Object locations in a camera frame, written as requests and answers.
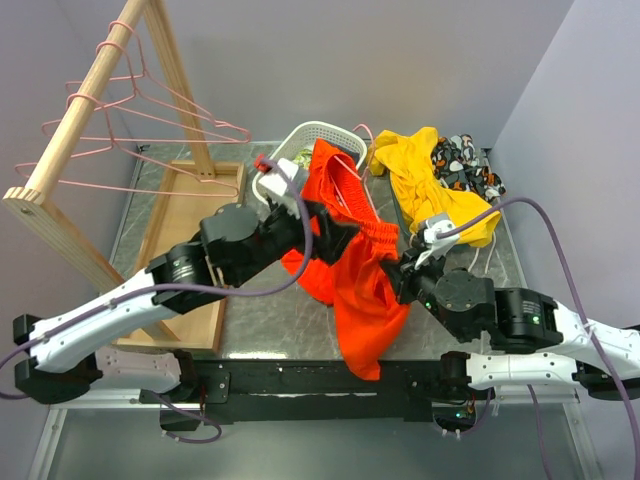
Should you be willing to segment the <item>white plastic laundry basket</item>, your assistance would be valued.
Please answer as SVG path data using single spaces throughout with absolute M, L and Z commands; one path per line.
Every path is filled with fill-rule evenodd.
M 366 164 L 368 148 L 365 141 L 353 131 L 317 120 L 304 122 L 298 125 L 285 138 L 272 156 L 276 159 L 284 157 L 293 160 L 303 149 L 312 150 L 318 138 L 331 143 L 353 159 L 355 166 L 353 176 L 359 180 L 360 188 L 367 199 L 367 203 L 374 209 L 375 204 L 366 185 L 367 170 L 364 170 L 363 175 L 359 174 L 360 168 Z

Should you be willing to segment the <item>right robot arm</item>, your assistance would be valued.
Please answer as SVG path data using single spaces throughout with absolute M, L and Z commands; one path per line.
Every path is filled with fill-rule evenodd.
M 445 264 L 444 258 L 419 264 L 415 249 L 381 264 L 398 303 L 421 305 L 460 343 L 489 338 L 488 354 L 441 356 L 437 382 L 445 396 L 507 385 L 567 385 L 598 400 L 638 399 L 638 328 L 582 321 L 547 295 L 497 288 L 488 277 Z

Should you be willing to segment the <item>wooden clothes rack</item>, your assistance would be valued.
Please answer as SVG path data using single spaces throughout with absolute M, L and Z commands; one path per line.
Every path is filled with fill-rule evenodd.
M 118 18 L 110 23 L 107 38 L 97 46 L 84 80 L 68 87 L 64 116 L 44 125 L 49 141 L 40 159 L 31 164 L 25 185 L 9 188 L 3 198 L 10 211 L 100 293 L 123 285 L 124 279 L 54 204 L 53 191 L 69 161 L 89 155 L 78 151 L 77 146 L 90 141 L 85 130 L 92 116 L 112 111 L 131 113 L 129 102 L 144 98 L 139 83 L 153 78 L 147 67 L 125 76 L 132 87 L 128 96 L 111 102 L 102 99 L 107 86 L 119 79 L 114 73 L 119 61 L 129 58 L 129 42 L 139 38 L 136 26 L 140 21 L 146 24 L 164 74 L 158 85 L 171 97 L 165 106 L 177 114 L 174 125 L 184 132 L 178 141 L 189 146 L 191 156 L 164 165 L 161 189 L 155 194 L 136 265 L 141 267 L 171 243 L 186 239 L 202 217 L 244 196 L 245 166 L 214 161 L 208 147 L 247 143 L 251 139 L 249 131 L 216 118 L 194 101 L 164 2 L 126 2 Z

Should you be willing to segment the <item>orange mesh shorts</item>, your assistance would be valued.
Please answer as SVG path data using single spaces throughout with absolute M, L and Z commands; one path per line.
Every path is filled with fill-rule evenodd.
M 381 376 L 379 358 L 400 334 L 409 306 L 396 301 L 380 263 L 398 259 L 399 228 L 378 219 L 348 154 L 315 142 L 304 199 L 326 206 L 330 218 L 359 227 L 333 265 L 312 260 L 298 284 L 334 309 L 338 343 L 349 370 L 366 381 Z

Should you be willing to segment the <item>black white orange patterned garment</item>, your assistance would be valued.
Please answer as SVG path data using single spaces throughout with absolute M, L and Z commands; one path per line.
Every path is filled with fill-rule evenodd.
M 489 203 L 506 194 L 504 182 L 470 135 L 439 138 L 431 152 L 431 162 L 435 178 L 445 188 L 473 192 Z

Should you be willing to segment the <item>yellow garment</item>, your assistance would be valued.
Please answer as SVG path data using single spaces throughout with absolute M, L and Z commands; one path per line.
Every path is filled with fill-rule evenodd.
M 371 173 L 389 175 L 403 220 L 412 233 L 420 222 L 435 215 L 446 213 L 459 226 L 492 206 L 473 192 L 445 188 L 435 178 L 431 152 L 441 137 L 436 128 L 423 127 L 411 136 L 384 130 L 374 140 Z

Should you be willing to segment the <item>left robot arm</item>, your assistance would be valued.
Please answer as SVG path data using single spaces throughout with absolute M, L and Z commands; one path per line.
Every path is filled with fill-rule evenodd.
M 15 318 L 14 342 L 27 355 L 14 367 L 15 387 L 20 397 L 45 405 L 91 390 L 148 390 L 188 401 L 199 388 L 190 353 L 126 351 L 113 341 L 228 296 L 247 295 L 243 284 L 292 250 L 333 264 L 358 231 L 316 202 L 305 202 L 299 213 L 274 205 L 265 219 L 248 206 L 227 204 L 202 219 L 190 241 L 115 289 L 54 317 Z

